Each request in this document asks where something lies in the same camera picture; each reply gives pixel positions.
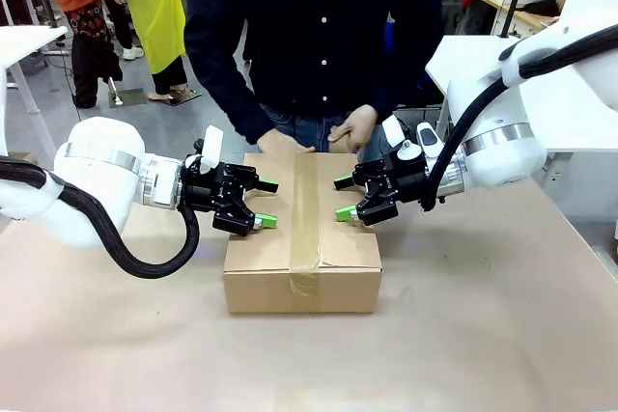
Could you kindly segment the person's left hand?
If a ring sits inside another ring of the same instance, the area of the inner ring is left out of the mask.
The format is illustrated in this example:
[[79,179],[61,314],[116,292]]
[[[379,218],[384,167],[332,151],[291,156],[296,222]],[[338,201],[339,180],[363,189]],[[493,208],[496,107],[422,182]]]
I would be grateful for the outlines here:
[[331,128],[328,135],[329,151],[335,153],[355,153],[370,141],[376,122],[377,111],[370,105],[362,105],[353,110],[340,124]]

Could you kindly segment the person's right hand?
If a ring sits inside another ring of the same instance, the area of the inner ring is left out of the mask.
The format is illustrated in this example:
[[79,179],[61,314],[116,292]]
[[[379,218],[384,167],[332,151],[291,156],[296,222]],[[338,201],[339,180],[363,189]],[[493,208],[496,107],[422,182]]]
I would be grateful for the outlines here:
[[264,154],[271,156],[292,156],[296,153],[314,152],[314,147],[305,147],[293,137],[286,135],[277,129],[272,129],[261,136],[257,146]]

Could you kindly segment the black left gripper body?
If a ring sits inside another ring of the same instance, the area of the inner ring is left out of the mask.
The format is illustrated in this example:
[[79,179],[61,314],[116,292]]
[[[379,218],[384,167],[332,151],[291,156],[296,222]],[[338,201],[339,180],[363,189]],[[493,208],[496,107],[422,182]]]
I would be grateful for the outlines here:
[[193,143],[195,153],[188,156],[181,167],[181,203],[194,211],[217,212],[239,207],[238,165],[219,162],[202,174],[206,166],[201,151],[204,140]]

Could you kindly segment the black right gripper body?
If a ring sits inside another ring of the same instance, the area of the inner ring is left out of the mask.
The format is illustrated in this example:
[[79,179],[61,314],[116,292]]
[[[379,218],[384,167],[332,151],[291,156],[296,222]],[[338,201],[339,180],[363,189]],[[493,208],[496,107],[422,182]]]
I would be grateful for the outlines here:
[[428,177],[425,153],[420,147],[400,147],[383,157],[380,196],[388,205],[419,201]]

